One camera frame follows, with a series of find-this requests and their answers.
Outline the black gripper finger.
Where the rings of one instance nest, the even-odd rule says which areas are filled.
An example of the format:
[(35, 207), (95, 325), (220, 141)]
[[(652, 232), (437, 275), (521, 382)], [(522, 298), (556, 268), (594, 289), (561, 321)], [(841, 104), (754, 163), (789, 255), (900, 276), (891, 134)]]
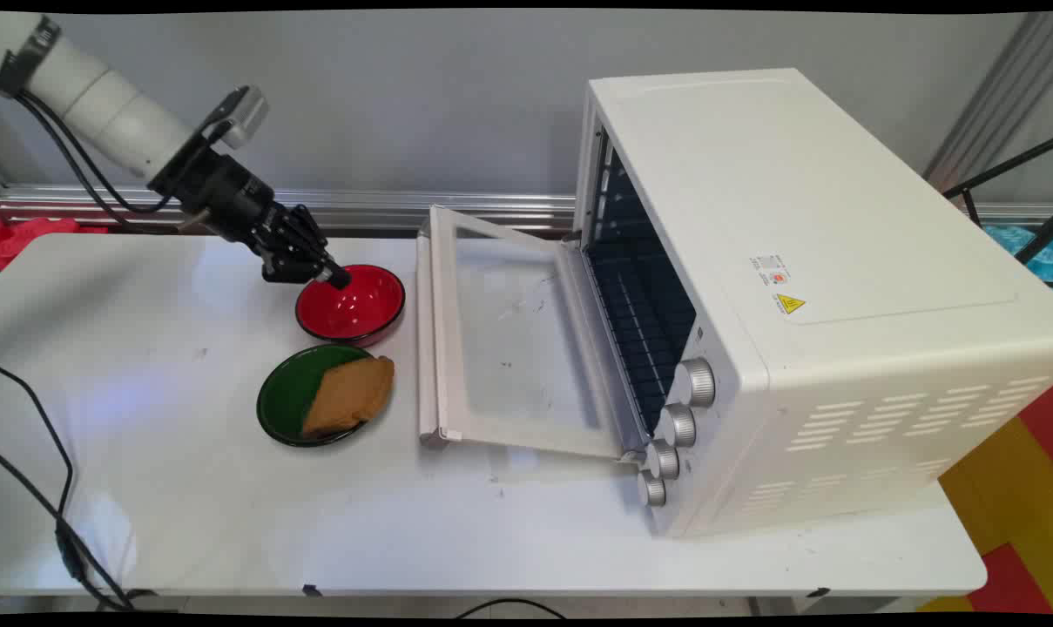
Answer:
[(305, 205), (287, 209), (287, 244), (295, 250), (300, 263), (311, 267), (314, 281), (327, 283), (336, 290), (347, 289), (351, 275), (327, 253), (327, 238)]
[(287, 229), (260, 229), (260, 257), (263, 259), (264, 281), (273, 283), (314, 281), (311, 267), (300, 263), (295, 250), (287, 244)]

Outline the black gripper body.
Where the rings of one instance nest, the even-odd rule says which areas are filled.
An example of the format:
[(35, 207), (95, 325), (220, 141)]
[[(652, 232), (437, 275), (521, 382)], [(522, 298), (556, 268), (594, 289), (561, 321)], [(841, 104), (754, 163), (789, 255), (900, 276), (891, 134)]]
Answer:
[(153, 176), (148, 189), (171, 196), (192, 217), (230, 242), (258, 255), (291, 260), (291, 243), (279, 237), (280, 204), (267, 183), (229, 154), (217, 153), (206, 138), (188, 138)]

